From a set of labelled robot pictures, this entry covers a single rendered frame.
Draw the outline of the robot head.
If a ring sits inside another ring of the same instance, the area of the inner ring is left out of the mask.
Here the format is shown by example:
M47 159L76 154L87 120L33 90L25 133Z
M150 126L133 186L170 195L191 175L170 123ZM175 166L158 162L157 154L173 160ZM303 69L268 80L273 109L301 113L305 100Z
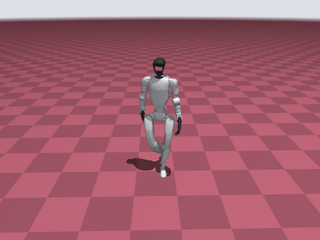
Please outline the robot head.
M157 76L155 76L155 78L157 78L157 79L164 78L165 75L163 77L162 77L162 75L163 75L163 71L164 71L165 65L166 65L166 61L162 57L158 57L153 61L153 69L154 69L154 72L157 75ZM162 67L162 71L156 71L155 67Z

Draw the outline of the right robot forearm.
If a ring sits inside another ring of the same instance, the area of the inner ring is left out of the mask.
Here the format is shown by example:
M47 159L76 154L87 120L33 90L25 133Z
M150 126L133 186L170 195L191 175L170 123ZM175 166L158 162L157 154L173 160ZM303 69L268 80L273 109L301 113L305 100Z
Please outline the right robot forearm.
M146 100L145 101L142 101L139 99L139 112L141 113L141 111L144 111L145 112L145 103L146 103Z

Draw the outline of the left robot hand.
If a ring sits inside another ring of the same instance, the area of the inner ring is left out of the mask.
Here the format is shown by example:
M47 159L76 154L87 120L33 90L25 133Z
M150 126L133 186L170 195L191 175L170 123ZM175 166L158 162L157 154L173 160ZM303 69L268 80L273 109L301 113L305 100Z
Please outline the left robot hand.
M175 135L178 135L178 134L180 133L180 130L181 130L181 126L182 126L182 124L181 124L181 122L182 122L182 118L181 118L180 116L178 117L177 122L178 122L178 130L177 130L177 132L175 132Z

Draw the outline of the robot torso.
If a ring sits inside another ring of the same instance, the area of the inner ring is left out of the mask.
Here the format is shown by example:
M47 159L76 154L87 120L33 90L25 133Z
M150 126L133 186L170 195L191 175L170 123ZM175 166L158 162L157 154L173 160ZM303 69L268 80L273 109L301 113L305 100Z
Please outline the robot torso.
M171 86L169 85L169 76L161 75L163 78L155 78L157 75L151 75L148 80L149 96L155 107L153 111L153 120L158 122L166 121L167 110L164 109L169 97Z

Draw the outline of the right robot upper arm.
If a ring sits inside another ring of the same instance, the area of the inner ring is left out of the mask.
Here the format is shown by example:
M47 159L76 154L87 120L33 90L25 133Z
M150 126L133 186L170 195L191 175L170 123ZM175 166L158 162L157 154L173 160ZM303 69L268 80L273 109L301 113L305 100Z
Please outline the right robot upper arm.
M149 78L150 76L145 76L141 81L141 94L138 96L138 98L142 101L145 101L147 99Z

